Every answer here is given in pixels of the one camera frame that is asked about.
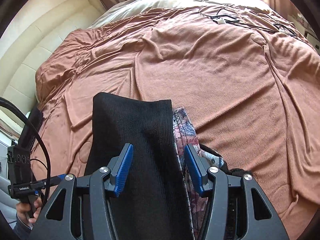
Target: silver screw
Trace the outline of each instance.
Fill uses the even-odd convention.
[[[66,180],[73,180],[73,175],[72,174],[68,174],[66,177],[65,177]]]
[[[245,174],[243,177],[246,180],[252,180],[252,176],[250,174]]]
[[[210,167],[209,171],[212,173],[217,173],[219,171],[219,169],[217,167]]]
[[[106,173],[106,172],[109,171],[109,168],[108,168],[108,167],[101,167],[101,168],[99,169],[99,171],[100,171],[101,173]]]

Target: cream leather headboard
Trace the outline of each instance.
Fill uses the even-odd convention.
[[[104,12],[99,0],[67,0],[37,19],[0,59],[0,96],[29,112],[36,104],[36,70],[71,31],[88,28]],[[23,127],[12,113],[1,110]]]

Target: pink blanket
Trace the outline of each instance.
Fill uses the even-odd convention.
[[[84,174],[98,92],[171,99],[173,108],[187,111],[200,143],[216,149],[230,168],[256,174],[296,239],[320,205],[320,57],[301,34],[217,25],[198,10],[153,9],[76,30],[42,64],[36,73],[45,118],[40,134],[52,176]],[[227,10],[274,29],[264,14]],[[32,157],[44,161],[37,144]],[[37,179],[45,177],[38,162],[32,168]]]

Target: hand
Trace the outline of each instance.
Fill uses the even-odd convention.
[[[40,210],[41,210],[41,207],[42,207],[42,201],[41,201],[40,197],[35,200],[34,206],[37,209],[36,212],[33,214],[34,218],[30,218],[29,221],[28,221],[27,217],[26,217],[26,212],[31,210],[30,204],[21,203],[21,202],[16,204],[17,215],[18,215],[19,219],[26,226],[29,226],[30,224],[34,224],[37,221],[37,218],[39,216],[39,213],[40,213]]]

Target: floral patterned cloth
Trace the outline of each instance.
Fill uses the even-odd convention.
[[[205,152],[200,148],[196,131],[183,107],[173,111],[173,134],[175,138],[177,158],[180,164],[180,170],[184,177],[185,189],[188,196],[190,223],[193,228],[194,238],[197,239],[204,218],[208,198],[201,198],[198,193],[195,192],[184,161],[183,149],[188,143],[192,143],[198,155],[206,158],[211,166],[221,168],[224,161],[223,158]]]

